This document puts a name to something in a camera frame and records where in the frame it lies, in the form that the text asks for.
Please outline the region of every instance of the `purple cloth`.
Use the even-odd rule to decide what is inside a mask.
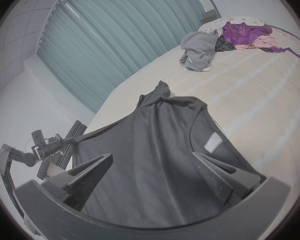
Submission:
[[[291,52],[292,54],[296,55],[299,59],[300,59],[300,55],[299,54],[296,54],[290,47],[288,48],[270,48],[272,51],[276,52],[276,53],[284,53],[285,51],[289,51]]]
[[[244,22],[241,24],[227,22],[222,30],[224,39],[233,45],[248,45],[258,37],[272,33],[269,26],[248,26]]]

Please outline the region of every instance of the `towel tag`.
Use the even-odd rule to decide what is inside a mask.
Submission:
[[[212,154],[213,151],[223,142],[222,138],[214,132],[208,142],[204,145],[204,148]]]

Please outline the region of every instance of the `gray cloth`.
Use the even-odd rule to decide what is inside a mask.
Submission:
[[[211,33],[195,31],[186,34],[181,40],[181,49],[185,52],[180,58],[180,65],[190,70],[209,71],[218,38],[216,30]]]
[[[223,142],[208,153],[204,145],[216,132]],[[220,214],[223,207],[192,164],[200,152],[240,169],[257,172],[222,134],[194,97],[170,98],[160,81],[141,95],[125,118],[73,140],[73,166],[113,154],[82,213],[112,224],[136,228],[187,225]]]

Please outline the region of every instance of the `curtain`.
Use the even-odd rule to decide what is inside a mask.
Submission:
[[[197,31],[204,12],[199,0],[61,0],[38,55],[97,113],[119,84]]]

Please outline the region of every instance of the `bed sheet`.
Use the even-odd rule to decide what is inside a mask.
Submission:
[[[280,30],[271,34],[282,47],[300,54],[300,40]],[[300,193],[300,59],[290,52],[260,49],[217,52],[209,72],[180,66],[180,46],[120,84],[105,101],[86,133],[130,114],[141,94],[158,82],[172,96],[194,96],[242,156],[260,173],[292,186],[282,216]]]

